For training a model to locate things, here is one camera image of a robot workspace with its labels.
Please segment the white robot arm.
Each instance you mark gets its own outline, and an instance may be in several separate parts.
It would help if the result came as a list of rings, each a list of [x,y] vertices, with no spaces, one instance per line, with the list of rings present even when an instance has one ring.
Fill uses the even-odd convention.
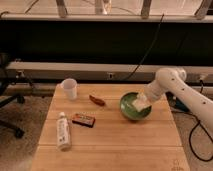
[[[183,68],[160,68],[155,79],[147,84],[144,93],[150,102],[155,102],[166,92],[174,94],[213,135],[213,101],[185,83]]]

